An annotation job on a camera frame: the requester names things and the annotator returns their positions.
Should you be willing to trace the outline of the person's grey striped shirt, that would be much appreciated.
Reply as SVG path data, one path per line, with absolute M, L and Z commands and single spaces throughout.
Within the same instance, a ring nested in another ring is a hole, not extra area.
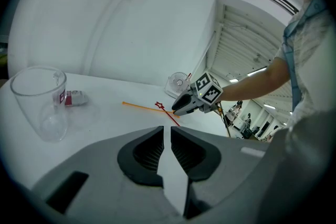
M 284 29 L 276 54 L 288 66 L 292 116 L 287 126 L 336 109 L 336 22 L 324 0 L 306 0 Z

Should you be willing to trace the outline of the orange star wand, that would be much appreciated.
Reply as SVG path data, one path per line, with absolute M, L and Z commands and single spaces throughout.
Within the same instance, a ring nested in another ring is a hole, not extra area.
M 162 113 L 167 113 L 169 115 L 172 115 L 173 117 L 180 118 L 180 116 L 173 114 L 172 111 L 166 111 L 163 108 L 158 108 L 158 109 L 149 108 L 149 107 L 146 107 L 146 106 L 141 106 L 141 105 L 136 105 L 136 104 L 132 104 L 132 103 L 127 103 L 127 102 L 124 102 L 124 101 L 122 102 L 122 104 L 123 105 L 132 106 L 132 107 L 135 107 L 135 108 L 139 108 L 139 109 L 145 109 L 145 110 L 151 110 L 151 111 L 158 111 L 158 112 L 162 112 Z

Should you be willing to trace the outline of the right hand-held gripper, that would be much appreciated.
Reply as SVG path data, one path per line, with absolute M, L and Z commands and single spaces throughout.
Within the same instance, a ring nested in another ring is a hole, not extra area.
M 196 101 L 191 101 L 192 96 L 181 94 L 173 103 L 174 115 L 187 115 L 198 109 L 208 113 L 217 109 L 218 98 L 223 93 L 222 87 L 217 79 L 209 72 L 204 72 L 190 86 Z

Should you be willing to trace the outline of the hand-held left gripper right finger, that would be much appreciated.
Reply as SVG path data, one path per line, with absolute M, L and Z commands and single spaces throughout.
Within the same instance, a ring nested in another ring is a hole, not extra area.
M 265 142 L 172 127 L 171 149 L 188 176 L 184 218 L 202 214 L 233 193 L 268 146 Z

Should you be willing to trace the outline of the ceiling strip light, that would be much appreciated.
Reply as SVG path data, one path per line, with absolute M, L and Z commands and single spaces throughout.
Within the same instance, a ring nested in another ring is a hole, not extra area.
M 255 71 L 253 71 L 253 72 L 248 73 L 247 76 L 248 76 L 248 77 L 251 77 L 251 76 L 253 76 L 253 75 L 257 74 L 257 73 L 260 73 L 260 72 L 265 71 L 266 69 L 267 69 L 267 67 L 260 68 L 260 69 L 258 69 L 258 70 L 255 70 Z

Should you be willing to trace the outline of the person's right forearm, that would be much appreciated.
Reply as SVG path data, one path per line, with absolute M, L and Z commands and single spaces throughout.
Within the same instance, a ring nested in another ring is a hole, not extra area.
M 219 101 L 244 101 L 260 98 L 282 87 L 290 79 L 287 63 L 275 58 L 266 70 L 223 87 Z

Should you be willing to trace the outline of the red star wand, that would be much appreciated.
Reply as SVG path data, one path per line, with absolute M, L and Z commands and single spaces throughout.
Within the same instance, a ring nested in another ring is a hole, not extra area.
M 168 115 L 168 117 L 177 125 L 180 126 L 179 123 L 175 120 L 175 118 L 173 116 L 171 116 L 171 114 L 165 109 L 165 107 L 163 106 L 162 103 L 156 102 L 155 105 L 161 109 L 166 115 Z

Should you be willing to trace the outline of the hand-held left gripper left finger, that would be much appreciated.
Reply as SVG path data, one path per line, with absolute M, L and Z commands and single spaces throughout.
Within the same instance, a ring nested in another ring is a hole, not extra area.
M 180 222 L 158 164 L 162 126 L 92 143 L 46 173 L 33 193 L 56 222 Z

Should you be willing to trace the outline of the small white desk fan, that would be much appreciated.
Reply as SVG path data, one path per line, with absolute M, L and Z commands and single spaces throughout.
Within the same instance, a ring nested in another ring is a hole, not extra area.
M 178 98 L 179 95 L 190 88 L 190 77 L 182 72 L 176 72 L 168 77 L 165 85 L 165 93 L 173 98 Z

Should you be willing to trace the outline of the clear plastic cup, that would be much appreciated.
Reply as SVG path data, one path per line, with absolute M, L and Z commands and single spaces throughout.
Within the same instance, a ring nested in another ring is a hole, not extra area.
M 61 141 L 68 129 L 67 76 L 59 69 L 33 66 L 15 74 L 10 88 L 37 135 L 45 142 Z

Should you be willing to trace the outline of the small red label packet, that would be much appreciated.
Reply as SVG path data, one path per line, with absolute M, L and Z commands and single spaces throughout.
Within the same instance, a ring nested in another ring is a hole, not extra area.
M 64 105 L 68 107 L 82 106 L 88 103 L 88 96 L 79 90 L 60 90 L 53 93 L 52 100 L 55 105 Z

